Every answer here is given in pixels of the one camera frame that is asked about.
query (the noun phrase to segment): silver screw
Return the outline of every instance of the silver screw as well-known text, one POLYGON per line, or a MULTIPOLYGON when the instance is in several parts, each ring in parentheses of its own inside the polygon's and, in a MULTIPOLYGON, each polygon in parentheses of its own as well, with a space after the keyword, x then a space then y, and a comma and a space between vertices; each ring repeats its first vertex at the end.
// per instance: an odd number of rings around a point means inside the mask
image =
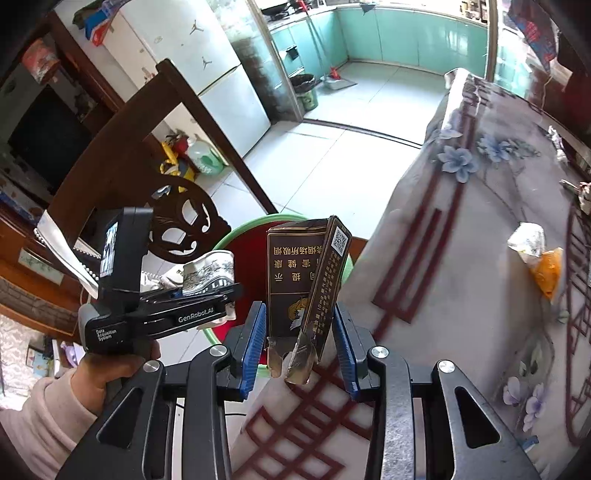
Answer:
POLYGON ((228 349, 223 345, 214 345, 209 349, 209 355, 211 356, 224 356, 226 355, 228 349))
POLYGON ((160 369, 160 362, 158 360, 149 360, 148 362, 144 363, 144 372, 148 372, 149 374, 152 372, 157 372, 160 369))
POLYGON ((453 362, 450 362, 449 360, 441 360, 437 366, 439 367, 439 370, 445 374, 450 374, 456 369, 456 366, 453 364, 453 362))
POLYGON ((390 352, 388 352, 388 349, 384 346, 375 346, 371 349, 371 354, 375 358, 386 358, 390 352))

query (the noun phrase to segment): qr code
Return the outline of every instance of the qr code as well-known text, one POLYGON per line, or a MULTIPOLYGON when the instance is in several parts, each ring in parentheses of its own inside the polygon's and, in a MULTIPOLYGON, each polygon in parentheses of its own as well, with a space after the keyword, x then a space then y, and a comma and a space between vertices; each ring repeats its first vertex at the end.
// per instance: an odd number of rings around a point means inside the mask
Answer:
POLYGON ((330 246, 334 248, 341 257, 343 256, 343 252, 347 246, 347 236, 339 227, 337 227, 335 230, 335 235, 330 246))

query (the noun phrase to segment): refrigerator door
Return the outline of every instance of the refrigerator door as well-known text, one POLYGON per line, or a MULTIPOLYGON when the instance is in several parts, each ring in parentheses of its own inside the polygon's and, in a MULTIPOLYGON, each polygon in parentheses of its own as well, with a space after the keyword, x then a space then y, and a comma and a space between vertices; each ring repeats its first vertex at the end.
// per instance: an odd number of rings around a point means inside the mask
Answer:
POLYGON ((271 126, 242 65, 218 80, 199 98, 243 157, 271 126))
POLYGON ((170 59, 197 94, 240 65, 206 0, 134 0, 120 13, 156 62, 170 59))

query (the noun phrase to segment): teal cabinet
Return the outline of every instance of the teal cabinet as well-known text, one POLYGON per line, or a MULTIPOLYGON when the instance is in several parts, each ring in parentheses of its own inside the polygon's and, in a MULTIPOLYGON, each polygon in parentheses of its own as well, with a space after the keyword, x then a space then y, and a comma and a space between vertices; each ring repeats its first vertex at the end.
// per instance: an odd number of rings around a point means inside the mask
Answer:
POLYGON ((336 11, 313 15, 312 21, 320 35, 322 44, 327 50, 328 62, 330 63, 328 66, 340 67, 347 62, 345 38, 336 11))
POLYGON ((283 65, 285 66, 285 71, 288 75, 293 74, 298 69, 303 67, 303 63, 300 57, 296 58, 295 60, 291 60, 289 55, 286 55, 284 53, 286 49, 296 44, 289 28, 275 30, 271 34, 271 37, 273 38, 273 42, 275 42, 275 46, 277 48, 277 51, 279 52, 279 55, 281 56, 281 60, 283 61, 283 65))
POLYGON ((417 16, 415 12, 379 9, 376 12, 382 59, 418 67, 417 16))
POLYGON ((337 10, 351 60, 383 61, 376 10, 374 8, 365 15, 361 8, 337 10))
POLYGON ((320 41, 313 34, 313 30, 306 20, 290 24, 288 27, 274 30, 271 33, 288 75, 304 67, 306 73, 312 73, 316 78, 320 78, 328 73, 329 67, 339 67, 347 62, 345 39, 336 12, 324 12, 312 15, 311 18, 320 36, 320 41), (297 46, 300 54, 295 60, 282 54, 282 51, 293 45, 297 46), (324 56, 323 47, 328 58, 324 56), (326 72, 323 71, 322 64, 324 64, 326 72))
POLYGON ((300 53, 301 61, 304 64, 304 71, 314 74, 316 78, 320 78, 324 75, 320 66, 320 60, 318 59, 320 46, 318 45, 318 40, 312 37, 310 30, 310 26, 305 21, 290 25, 291 36, 300 53))
POLYGON ((486 28, 478 25, 457 23, 458 55, 463 67, 474 75, 484 77, 486 72, 486 49, 488 47, 488 33, 486 28))
POLYGON ((457 21, 430 14, 417 14, 418 65, 426 70, 447 73, 463 67, 458 50, 457 21))
POLYGON ((298 47, 299 58, 282 55, 288 74, 304 67, 306 73, 320 77, 327 73, 322 64, 328 69, 351 59, 408 65, 440 74, 465 68, 485 75, 486 28, 460 18, 386 7, 366 14, 360 7, 344 7, 311 18, 320 42, 306 20, 271 34, 280 52, 292 45, 298 47))

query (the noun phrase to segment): small screen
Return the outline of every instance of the small screen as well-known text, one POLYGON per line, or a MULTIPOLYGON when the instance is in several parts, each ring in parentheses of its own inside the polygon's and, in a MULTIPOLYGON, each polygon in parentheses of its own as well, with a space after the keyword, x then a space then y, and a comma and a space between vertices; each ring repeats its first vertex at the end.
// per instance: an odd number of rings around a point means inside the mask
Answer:
POLYGON ((100 277, 106 277, 113 273, 113 262, 115 260, 115 238, 117 237, 117 222, 107 230, 105 236, 105 248, 100 261, 100 277))

